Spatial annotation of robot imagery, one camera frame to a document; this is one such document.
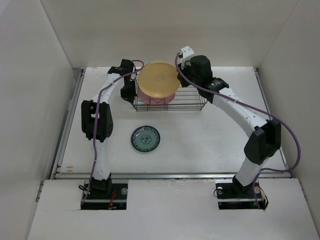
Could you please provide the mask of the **pink plate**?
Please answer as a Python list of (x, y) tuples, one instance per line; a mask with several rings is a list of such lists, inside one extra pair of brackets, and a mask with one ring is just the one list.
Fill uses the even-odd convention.
[(176, 94), (174, 93), (167, 97), (157, 98), (145, 94), (140, 89), (138, 90), (138, 97), (147, 105), (167, 105), (174, 100), (175, 96)]

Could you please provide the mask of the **black wire dish rack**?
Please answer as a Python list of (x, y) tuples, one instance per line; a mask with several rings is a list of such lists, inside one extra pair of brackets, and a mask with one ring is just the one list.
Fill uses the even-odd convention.
[(178, 90), (175, 92), (174, 100), (171, 101), (169, 104), (164, 104), (164, 105), (145, 104), (138, 97), (138, 91), (140, 89), (138, 85), (139, 74), (140, 73), (138, 73), (137, 77), (135, 78), (136, 97), (135, 97), (134, 103), (132, 104), (137, 111), (168, 111), (168, 110), (200, 111), (208, 102), (204, 97), (202, 97), (198, 93), (198, 90), (192, 85), (189, 85), (187, 87), (182, 87), (182, 85), (180, 85)]

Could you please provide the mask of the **yellow plate front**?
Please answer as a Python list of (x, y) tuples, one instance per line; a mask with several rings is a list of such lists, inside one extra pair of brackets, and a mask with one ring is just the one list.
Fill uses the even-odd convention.
[(152, 98), (166, 98), (173, 95), (181, 83), (175, 66), (156, 61), (146, 64), (139, 72), (137, 83), (144, 94)]

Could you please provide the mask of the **small teal patterned plate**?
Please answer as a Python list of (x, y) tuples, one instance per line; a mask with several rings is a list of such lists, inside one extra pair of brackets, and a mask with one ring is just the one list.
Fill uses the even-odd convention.
[(161, 136), (153, 126), (144, 125), (133, 131), (130, 141), (133, 148), (138, 152), (149, 153), (159, 146)]

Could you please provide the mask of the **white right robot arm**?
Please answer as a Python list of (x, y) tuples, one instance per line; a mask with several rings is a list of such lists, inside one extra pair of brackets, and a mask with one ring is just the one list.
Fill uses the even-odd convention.
[(179, 53), (175, 66), (181, 85), (197, 88), (203, 98), (225, 112), (247, 135), (245, 159), (232, 178), (231, 185), (232, 193), (243, 197), (252, 189), (265, 163), (280, 149), (281, 123), (276, 119), (264, 119), (242, 104), (228, 83), (213, 76), (210, 60), (206, 56), (183, 58)]

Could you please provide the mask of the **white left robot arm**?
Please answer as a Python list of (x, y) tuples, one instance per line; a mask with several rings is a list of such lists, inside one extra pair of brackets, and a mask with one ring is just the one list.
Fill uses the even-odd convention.
[(120, 66), (112, 66), (106, 75), (106, 82), (90, 100), (81, 103), (81, 130), (92, 144), (94, 153), (93, 166), (88, 186), (84, 192), (95, 192), (100, 198), (111, 195), (112, 186), (108, 183), (111, 174), (107, 160), (107, 141), (114, 128), (111, 103), (120, 97), (133, 104), (136, 97), (136, 84), (132, 76), (137, 76), (133, 60), (122, 59)]

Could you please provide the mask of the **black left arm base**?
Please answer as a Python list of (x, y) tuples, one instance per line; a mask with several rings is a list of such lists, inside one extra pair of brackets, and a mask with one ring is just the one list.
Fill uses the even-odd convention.
[(111, 178), (79, 185), (82, 191), (81, 210), (126, 210), (128, 183), (115, 183)]

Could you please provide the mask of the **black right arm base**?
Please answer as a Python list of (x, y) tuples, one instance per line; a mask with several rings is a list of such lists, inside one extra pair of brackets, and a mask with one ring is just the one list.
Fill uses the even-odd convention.
[(219, 210), (266, 210), (268, 197), (258, 181), (245, 188), (238, 188), (231, 179), (215, 181), (213, 195)]

